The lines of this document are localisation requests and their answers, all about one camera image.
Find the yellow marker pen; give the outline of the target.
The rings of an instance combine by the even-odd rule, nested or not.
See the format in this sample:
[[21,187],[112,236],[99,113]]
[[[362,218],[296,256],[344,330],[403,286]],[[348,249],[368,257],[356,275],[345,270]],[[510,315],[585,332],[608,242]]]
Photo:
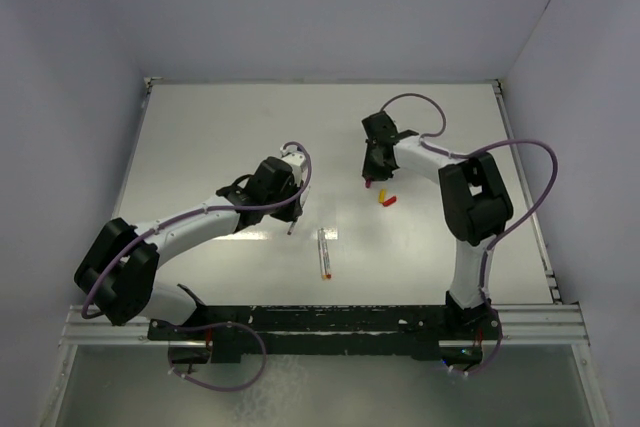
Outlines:
[[328,280],[329,277],[327,275],[326,255],[325,255],[326,239],[325,239],[323,228],[320,228],[317,231],[317,246],[318,246],[318,255],[319,255],[320,275],[323,280]]

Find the red pen cap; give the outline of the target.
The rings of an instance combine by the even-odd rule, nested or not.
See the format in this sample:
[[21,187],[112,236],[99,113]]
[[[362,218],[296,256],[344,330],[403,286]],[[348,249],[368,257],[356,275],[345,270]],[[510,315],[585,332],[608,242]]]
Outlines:
[[394,203],[396,203],[396,202],[397,202],[397,197],[396,197],[396,196],[392,196],[392,197],[390,197],[390,198],[386,199],[386,200],[382,203],[382,205],[383,205],[384,207],[389,207],[389,206],[393,205],[393,204],[394,204]]

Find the red marker pen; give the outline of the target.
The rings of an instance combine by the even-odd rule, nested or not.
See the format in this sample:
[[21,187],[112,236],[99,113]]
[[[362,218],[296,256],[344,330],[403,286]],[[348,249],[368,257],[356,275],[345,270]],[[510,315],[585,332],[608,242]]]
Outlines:
[[324,235],[325,235],[325,239],[326,239],[325,255],[326,255],[327,275],[329,277],[328,280],[330,280],[332,278],[332,273],[331,273],[330,257],[329,257],[328,244],[327,244],[327,238],[326,238],[325,230],[324,230]]

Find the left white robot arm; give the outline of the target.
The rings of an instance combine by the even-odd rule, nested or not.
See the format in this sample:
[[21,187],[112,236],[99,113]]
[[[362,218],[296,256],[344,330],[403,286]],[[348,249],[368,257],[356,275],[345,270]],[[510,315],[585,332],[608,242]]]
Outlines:
[[202,334],[205,304],[186,285],[157,281],[160,267],[218,237],[237,234],[266,216],[296,221],[311,177],[300,152],[268,157],[257,170],[216,191],[213,197],[164,219],[107,222],[78,267],[74,281],[85,293],[81,315],[106,317],[122,326],[141,315],[170,324],[184,339]]

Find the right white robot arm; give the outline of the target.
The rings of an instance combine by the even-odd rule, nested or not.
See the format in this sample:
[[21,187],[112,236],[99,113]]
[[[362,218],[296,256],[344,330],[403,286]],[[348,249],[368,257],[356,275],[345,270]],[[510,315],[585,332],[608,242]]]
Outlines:
[[494,157],[428,146],[417,132],[399,131],[383,111],[364,118],[362,125],[366,134],[362,169],[365,180],[386,181],[396,170],[406,169],[440,189],[445,223],[456,239],[444,323],[452,336],[467,338],[490,315],[492,246],[514,214]]

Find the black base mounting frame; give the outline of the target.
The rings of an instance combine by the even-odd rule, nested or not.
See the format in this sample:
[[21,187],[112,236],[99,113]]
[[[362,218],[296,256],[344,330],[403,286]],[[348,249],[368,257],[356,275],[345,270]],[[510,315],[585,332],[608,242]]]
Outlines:
[[213,363],[246,354],[402,356],[418,361],[482,360],[501,337],[495,313],[461,314],[445,305],[200,306],[181,326],[154,319],[152,341],[204,342]]

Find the aluminium rail right side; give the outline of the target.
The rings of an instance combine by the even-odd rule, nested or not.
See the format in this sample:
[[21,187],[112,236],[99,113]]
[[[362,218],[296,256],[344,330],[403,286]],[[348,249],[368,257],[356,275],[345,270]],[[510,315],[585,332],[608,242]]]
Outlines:
[[[506,104],[504,101],[504,92],[503,92],[503,86],[502,83],[499,80],[493,80],[491,82],[492,86],[493,86],[493,91],[494,91],[494,95],[496,97],[496,102],[497,105],[499,107],[500,110],[500,114],[501,114],[501,118],[502,118],[502,122],[505,128],[505,132],[506,135],[509,139],[511,140],[515,140],[516,137],[514,135],[513,132],[513,128],[511,126],[510,123],[510,119],[506,110]],[[515,167],[516,167],[516,171],[518,174],[518,178],[519,178],[519,183],[520,183],[520,187],[522,189],[523,192],[523,196],[525,199],[525,204],[527,208],[530,208],[533,206],[534,204],[534,199],[532,197],[531,191],[529,189],[529,184],[527,182],[527,178],[526,178],[526,174],[524,171],[524,167],[522,164],[522,159],[521,159],[521,155],[520,155],[520,151],[519,151],[519,147],[516,145],[512,145],[510,146],[510,150],[511,150],[511,154],[515,163]],[[549,255],[548,255],[548,251],[547,251],[547,246],[544,240],[544,236],[542,234],[541,231],[541,227],[540,227],[540,223],[537,217],[537,214],[534,213],[528,220],[529,224],[531,225],[533,231],[534,231],[534,235],[536,238],[536,244],[538,247],[538,251],[539,251],[539,257],[540,260],[542,262],[542,266],[543,266],[543,270],[544,270],[544,274],[545,274],[545,278],[548,284],[548,288],[550,291],[550,295],[551,295],[551,302],[555,305],[561,305],[563,304],[563,300],[561,297],[561,293],[559,291],[559,287],[558,287],[558,282],[557,282],[557,278],[555,275],[555,272],[552,268],[550,259],[549,259]]]

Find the aluminium rail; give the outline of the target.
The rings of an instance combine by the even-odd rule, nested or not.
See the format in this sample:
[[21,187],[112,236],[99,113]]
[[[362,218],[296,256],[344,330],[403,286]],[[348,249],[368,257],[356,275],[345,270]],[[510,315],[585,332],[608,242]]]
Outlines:
[[[497,105],[499,107],[500,110],[500,114],[501,114],[501,118],[502,118],[502,122],[505,128],[505,132],[506,135],[509,139],[511,140],[515,140],[516,137],[514,135],[513,132],[513,128],[511,126],[510,123],[510,119],[506,110],[506,104],[504,101],[504,92],[503,92],[503,86],[502,83],[499,80],[493,80],[491,82],[492,86],[493,86],[493,91],[494,91],[494,95],[496,97],[496,102]],[[525,199],[525,204],[527,208],[530,208],[533,206],[534,204],[534,199],[532,197],[531,191],[529,189],[529,184],[527,182],[527,178],[526,178],[526,174],[524,171],[524,167],[522,164],[522,159],[521,159],[521,155],[520,155],[520,151],[519,151],[519,147],[516,145],[512,145],[510,146],[510,150],[511,150],[511,154],[515,163],[515,167],[516,167],[516,171],[518,174],[518,178],[519,178],[519,183],[520,183],[520,187],[522,189],[523,192],[523,196]],[[542,234],[541,231],[541,227],[540,227],[540,223],[537,217],[537,214],[534,213],[528,220],[529,224],[531,225],[533,231],[534,231],[534,235],[536,238],[536,244],[538,247],[538,251],[539,251],[539,257],[540,260],[542,262],[542,266],[543,266],[543,270],[544,270],[544,274],[545,274],[545,278],[548,284],[548,288],[550,291],[550,295],[551,295],[551,302],[555,305],[561,305],[563,304],[563,300],[561,297],[561,293],[559,291],[559,287],[558,287],[558,282],[557,282],[557,278],[555,275],[555,272],[552,268],[550,259],[549,259],[549,255],[548,255],[548,251],[547,251],[547,246],[544,240],[544,236]]]
[[[504,345],[588,345],[590,339],[577,305],[499,305]],[[67,315],[60,345],[149,345],[148,320],[136,317],[123,327],[104,318],[85,320],[73,306]]]

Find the aluminium rail front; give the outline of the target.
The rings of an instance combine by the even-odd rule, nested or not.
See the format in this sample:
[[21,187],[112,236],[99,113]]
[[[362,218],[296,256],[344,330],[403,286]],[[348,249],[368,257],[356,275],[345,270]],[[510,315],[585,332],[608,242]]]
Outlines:
[[[504,345],[588,345],[590,339],[577,305],[499,305]],[[136,317],[123,327],[104,318],[85,320],[73,306],[67,315],[60,345],[149,345],[148,320]]]

